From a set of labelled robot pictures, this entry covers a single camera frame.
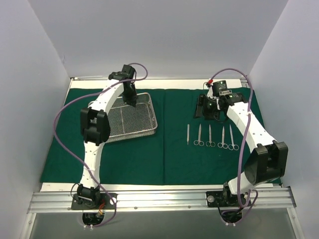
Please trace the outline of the steel scalpel handle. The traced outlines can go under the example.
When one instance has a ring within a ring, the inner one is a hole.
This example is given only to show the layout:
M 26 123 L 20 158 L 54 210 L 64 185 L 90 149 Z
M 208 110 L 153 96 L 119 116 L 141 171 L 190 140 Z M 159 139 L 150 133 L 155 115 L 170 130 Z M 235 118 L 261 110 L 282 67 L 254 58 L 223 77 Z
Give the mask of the steel scalpel handle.
M 190 124 L 187 124 L 187 135 L 186 135 L 187 145 L 189 145 L 189 136 L 190 136 Z

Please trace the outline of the steel forceps long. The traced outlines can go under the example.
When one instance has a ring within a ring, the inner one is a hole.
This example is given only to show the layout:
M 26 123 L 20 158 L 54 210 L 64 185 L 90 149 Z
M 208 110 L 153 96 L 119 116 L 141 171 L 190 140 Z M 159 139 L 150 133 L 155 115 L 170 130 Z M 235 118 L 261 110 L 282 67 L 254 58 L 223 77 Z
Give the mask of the steel forceps long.
M 209 128 L 208 128 L 208 141 L 206 142 L 206 146 L 207 147 L 215 147 L 216 146 L 216 143 L 212 140 L 212 130 L 211 130 L 211 125 L 209 125 Z

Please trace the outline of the steel surgical scissors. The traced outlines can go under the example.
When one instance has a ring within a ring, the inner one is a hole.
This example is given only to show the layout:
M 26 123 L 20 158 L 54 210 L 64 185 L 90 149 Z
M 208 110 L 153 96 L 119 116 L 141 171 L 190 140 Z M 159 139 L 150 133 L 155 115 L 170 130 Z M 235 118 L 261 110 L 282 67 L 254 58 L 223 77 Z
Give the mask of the steel surgical scissors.
M 217 144 L 219 148 L 227 149 L 228 145 L 225 143 L 225 128 L 222 128 L 222 133 L 221 133 L 221 141 Z

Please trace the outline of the green surgical cloth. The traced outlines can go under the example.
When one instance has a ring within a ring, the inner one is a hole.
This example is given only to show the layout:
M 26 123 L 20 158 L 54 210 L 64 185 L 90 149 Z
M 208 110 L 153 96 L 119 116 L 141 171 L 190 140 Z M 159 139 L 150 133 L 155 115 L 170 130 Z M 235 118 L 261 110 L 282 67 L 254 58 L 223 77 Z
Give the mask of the green surgical cloth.
M 212 185 L 223 184 L 237 176 L 239 151 L 219 147 L 195 146 L 194 140 L 208 141 L 211 125 L 212 140 L 240 144 L 242 134 L 230 121 L 194 119 L 197 97 L 203 90 L 154 89 L 151 96 L 158 127 L 153 135 L 108 143 L 103 148 L 100 181 L 103 184 L 133 185 Z M 95 97 L 94 89 L 71 89 L 71 103 L 60 116 L 54 139 L 44 166 L 42 183 L 78 183 L 84 157 L 80 133 L 80 110 Z M 189 145 L 186 142 L 190 124 Z

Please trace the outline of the steel hemostat clamp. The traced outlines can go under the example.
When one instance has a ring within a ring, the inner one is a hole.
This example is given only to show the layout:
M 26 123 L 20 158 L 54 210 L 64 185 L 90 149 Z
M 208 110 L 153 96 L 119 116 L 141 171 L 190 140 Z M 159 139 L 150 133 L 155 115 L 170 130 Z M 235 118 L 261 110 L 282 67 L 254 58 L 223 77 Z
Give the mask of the steel hemostat clamp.
M 234 142 L 234 136 L 233 136 L 233 130 L 232 130 L 232 126 L 229 125 L 229 133 L 230 133 L 230 140 L 231 140 L 231 143 L 228 145 L 228 149 L 229 150 L 235 150 L 235 151 L 238 151 L 239 150 L 239 145 L 235 144 Z

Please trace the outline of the metal mesh instrument tray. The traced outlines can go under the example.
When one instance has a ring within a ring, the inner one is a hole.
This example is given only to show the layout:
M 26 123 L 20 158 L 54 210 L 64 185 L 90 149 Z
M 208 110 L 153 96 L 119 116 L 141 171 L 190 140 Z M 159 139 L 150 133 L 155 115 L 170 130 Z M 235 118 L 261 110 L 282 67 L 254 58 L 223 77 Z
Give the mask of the metal mesh instrument tray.
M 118 97 L 109 111 L 111 133 L 107 143 L 155 134 L 158 123 L 150 94 L 137 94 L 136 106 Z

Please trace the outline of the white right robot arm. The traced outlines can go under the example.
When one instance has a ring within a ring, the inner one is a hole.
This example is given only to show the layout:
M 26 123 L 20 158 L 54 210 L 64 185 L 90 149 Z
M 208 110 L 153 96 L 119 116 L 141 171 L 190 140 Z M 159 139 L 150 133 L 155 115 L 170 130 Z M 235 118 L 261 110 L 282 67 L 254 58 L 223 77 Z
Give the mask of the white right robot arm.
M 220 120 L 223 113 L 243 135 L 244 145 L 250 155 L 244 166 L 239 166 L 239 174 L 228 181 L 221 193 L 226 205 L 234 205 L 239 195 L 246 194 L 255 186 L 284 176 L 288 158 L 288 146 L 276 141 L 258 121 L 251 111 L 251 101 L 242 93 L 235 93 L 227 87 L 225 80 L 205 83 L 206 94 L 199 95 L 194 118 Z

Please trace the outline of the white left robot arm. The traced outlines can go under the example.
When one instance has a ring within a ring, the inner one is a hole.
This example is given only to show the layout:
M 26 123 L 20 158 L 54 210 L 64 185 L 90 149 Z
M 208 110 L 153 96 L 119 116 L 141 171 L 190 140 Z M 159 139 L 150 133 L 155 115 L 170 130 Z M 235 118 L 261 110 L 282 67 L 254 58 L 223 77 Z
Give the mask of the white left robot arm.
M 136 106 L 137 93 L 132 82 L 134 76 L 136 70 L 131 65 L 124 65 L 120 72 L 111 73 L 110 86 L 106 87 L 108 91 L 100 93 L 93 103 L 80 112 L 85 165 L 77 195 L 89 209 L 98 207 L 101 202 L 99 172 L 103 147 L 111 133 L 109 111 L 119 96 L 122 96 L 125 104 Z

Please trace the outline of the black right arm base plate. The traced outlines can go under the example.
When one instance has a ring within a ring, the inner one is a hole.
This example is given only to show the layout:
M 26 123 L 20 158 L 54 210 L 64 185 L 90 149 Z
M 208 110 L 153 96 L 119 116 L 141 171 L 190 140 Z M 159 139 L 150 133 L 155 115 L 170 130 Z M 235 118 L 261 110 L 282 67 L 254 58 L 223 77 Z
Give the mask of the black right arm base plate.
M 206 191 L 206 202 L 210 208 L 219 207 L 240 207 L 237 194 L 228 191 Z

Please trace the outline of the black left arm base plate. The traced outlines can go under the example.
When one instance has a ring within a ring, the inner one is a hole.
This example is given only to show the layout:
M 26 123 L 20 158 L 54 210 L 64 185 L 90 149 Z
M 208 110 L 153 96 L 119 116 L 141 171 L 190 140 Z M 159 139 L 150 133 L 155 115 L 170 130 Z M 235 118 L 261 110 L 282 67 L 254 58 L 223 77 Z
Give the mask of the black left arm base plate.
M 100 193 L 97 198 L 90 199 L 86 197 L 78 196 L 74 194 L 71 204 L 72 210 L 98 210 L 105 209 L 111 210 L 114 209 L 114 203 L 117 201 L 117 194 L 111 193 L 112 199 L 106 193 Z

